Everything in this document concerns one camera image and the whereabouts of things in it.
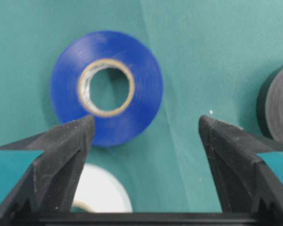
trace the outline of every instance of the tape roll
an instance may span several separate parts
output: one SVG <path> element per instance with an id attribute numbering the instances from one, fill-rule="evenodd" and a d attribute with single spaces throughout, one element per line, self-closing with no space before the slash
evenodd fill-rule
<path id="1" fill-rule="evenodd" d="M 90 81 L 106 68 L 121 70 L 129 93 L 119 108 L 104 111 L 90 98 Z M 87 114 L 95 120 L 93 145 L 109 147 L 129 141 L 154 119 L 162 99 L 163 81 L 155 57 L 139 41 L 119 32 L 87 34 L 59 57 L 51 76 L 51 99 L 66 123 Z"/>
<path id="2" fill-rule="evenodd" d="M 75 192 L 73 207 L 87 212 L 132 212 L 123 185 L 105 169 L 86 163 Z"/>
<path id="3" fill-rule="evenodd" d="M 257 119 L 266 137 L 283 143 L 283 67 L 262 85 L 257 98 Z"/>

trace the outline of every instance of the tape roll center hole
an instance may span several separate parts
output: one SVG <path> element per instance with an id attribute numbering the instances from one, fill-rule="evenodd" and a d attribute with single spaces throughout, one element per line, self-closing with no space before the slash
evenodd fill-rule
<path id="1" fill-rule="evenodd" d="M 96 72 L 89 83 L 90 100 L 102 111 L 112 111 L 126 101 L 129 81 L 118 68 L 105 68 Z"/>

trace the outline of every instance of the green fabric backdrop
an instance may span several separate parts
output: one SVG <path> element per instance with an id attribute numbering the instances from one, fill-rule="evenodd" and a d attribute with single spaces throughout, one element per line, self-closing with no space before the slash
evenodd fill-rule
<path id="1" fill-rule="evenodd" d="M 126 187 L 134 211 L 220 211 L 198 135 L 212 116 L 260 133 L 260 85 L 283 65 L 283 0 L 0 0 L 0 145 L 59 122 L 51 70 L 74 40 L 125 32 L 156 56 L 163 103 L 139 137 L 88 162 Z"/>

